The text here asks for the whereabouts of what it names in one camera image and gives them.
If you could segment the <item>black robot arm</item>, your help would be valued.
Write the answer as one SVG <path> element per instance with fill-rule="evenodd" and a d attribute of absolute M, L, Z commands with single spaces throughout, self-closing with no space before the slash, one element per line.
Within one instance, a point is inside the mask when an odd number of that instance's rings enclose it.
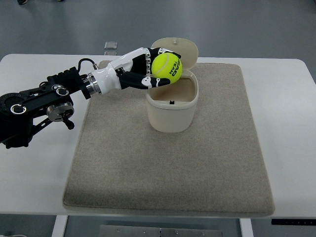
<path fill-rule="evenodd" d="M 74 114 L 71 94 L 81 91 L 85 99 L 97 92 L 92 75 L 80 74 L 81 66 L 47 77 L 37 88 L 7 93 L 0 98 L 0 142 L 7 149 L 27 147 L 33 136 L 52 122 L 69 130 Z"/>

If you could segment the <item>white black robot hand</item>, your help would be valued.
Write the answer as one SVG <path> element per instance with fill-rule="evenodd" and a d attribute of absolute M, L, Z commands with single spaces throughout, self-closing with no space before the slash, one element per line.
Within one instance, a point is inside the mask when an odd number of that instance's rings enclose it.
<path fill-rule="evenodd" d="M 169 68 L 158 75 L 158 60 L 166 59 Z M 169 49 L 141 47 L 111 61 L 83 80 L 90 95 L 106 94 L 113 89 L 150 89 L 175 83 L 182 74 L 181 55 Z"/>

